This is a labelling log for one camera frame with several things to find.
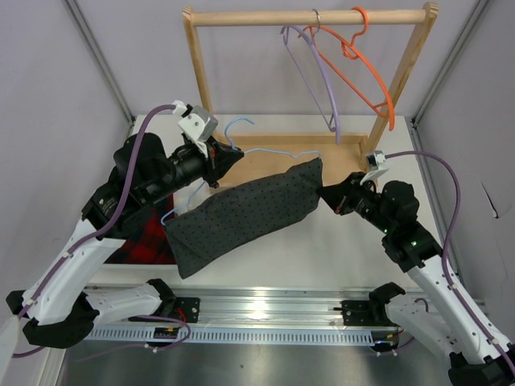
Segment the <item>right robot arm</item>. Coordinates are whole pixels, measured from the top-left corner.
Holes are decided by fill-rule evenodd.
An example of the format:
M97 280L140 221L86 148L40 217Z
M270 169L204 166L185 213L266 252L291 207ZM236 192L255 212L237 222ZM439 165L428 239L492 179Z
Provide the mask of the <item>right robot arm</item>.
M382 191L354 172L342 183L318 189L338 215L355 212L383 233L385 254L423 290L434 316L389 283L370 293L369 318L403 327L447 366L454 385L512 385L514 345L488 319L443 258L439 243L418 222L414 188L390 181Z

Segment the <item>dark grey dotted skirt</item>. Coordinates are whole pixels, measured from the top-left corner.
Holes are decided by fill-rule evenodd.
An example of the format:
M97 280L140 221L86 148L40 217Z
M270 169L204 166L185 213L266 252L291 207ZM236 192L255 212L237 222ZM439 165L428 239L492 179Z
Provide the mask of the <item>dark grey dotted skirt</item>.
M296 224L319 204L320 158L255 179L206 199L164 228L183 279L259 237Z

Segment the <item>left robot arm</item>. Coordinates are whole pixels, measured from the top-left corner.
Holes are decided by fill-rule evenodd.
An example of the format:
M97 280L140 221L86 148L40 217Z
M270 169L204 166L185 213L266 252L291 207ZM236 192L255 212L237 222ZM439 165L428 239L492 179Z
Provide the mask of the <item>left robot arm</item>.
M96 326L127 318L167 321L175 295L161 279L133 289L94 297L84 292L93 274L152 216L153 209L198 179L216 187L244 156L241 149L209 137L189 139L171 155L160 137L136 134L114 155L108 181L81 211L72 237L47 272L29 289L6 297L12 314L26 318L22 332L36 347L65 349Z

